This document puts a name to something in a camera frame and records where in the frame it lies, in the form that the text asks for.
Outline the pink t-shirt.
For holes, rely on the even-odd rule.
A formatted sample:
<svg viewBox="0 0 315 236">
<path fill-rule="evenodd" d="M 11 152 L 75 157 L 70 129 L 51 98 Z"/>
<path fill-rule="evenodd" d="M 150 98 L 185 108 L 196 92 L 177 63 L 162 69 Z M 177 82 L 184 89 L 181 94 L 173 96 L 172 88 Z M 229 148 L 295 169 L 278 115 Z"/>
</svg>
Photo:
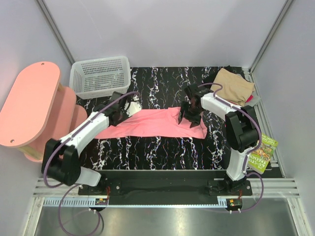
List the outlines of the pink t-shirt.
<svg viewBox="0 0 315 236">
<path fill-rule="evenodd" d="M 95 136 L 96 139 L 134 137 L 168 137 L 205 139 L 207 127 L 201 122 L 190 127 L 191 122 L 183 119 L 178 123 L 179 107 L 168 109 L 143 109 L 118 124 L 109 126 Z"/>
</svg>

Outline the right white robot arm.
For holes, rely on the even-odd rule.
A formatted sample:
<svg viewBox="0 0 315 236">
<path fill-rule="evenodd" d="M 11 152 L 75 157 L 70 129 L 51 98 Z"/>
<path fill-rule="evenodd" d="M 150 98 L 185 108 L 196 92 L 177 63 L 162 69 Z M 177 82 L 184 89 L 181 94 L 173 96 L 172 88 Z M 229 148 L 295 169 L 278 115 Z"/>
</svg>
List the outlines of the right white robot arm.
<svg viewBox="0 0 315 236">
<path fill-rule="evenodd" d="M 261 144 L 261 130 L 254 108 L 240 107 L 220 98 L 213 92 L 187 92 L 189 101 L 183 101 L 178 123 L 183 119 L 191 122 L 191 128 L 201 124 L 202 112 L 207 110 L 224 120 L 226 140 L 232 148 L 230 160 L 223 180 L 210 186 L 216 192 L 225 191 L 234 195 L 240 191 L 247 180 L 247 164 L 251 152 Z"/>
</svg>

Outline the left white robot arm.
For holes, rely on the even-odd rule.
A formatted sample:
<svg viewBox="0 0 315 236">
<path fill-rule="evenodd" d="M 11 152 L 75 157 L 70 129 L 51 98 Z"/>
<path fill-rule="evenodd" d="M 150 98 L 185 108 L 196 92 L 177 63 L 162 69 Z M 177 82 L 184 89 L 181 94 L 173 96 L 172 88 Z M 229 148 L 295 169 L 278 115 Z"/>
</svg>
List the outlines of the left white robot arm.
<svg viewBox="0 0 315 236">
<path fill-rule="evenodd" d="M 130 107 L 131 102 L 100 104 L 72 132 L 58 140 L 47 141 L 41 167 L 45 185 L 49 188 L 87 185 L 93 193 L 102 194 L 106 182 L 97 171 L 82 167 L 79 157 L 101 131 L 130 118 Z"/>
</svg>

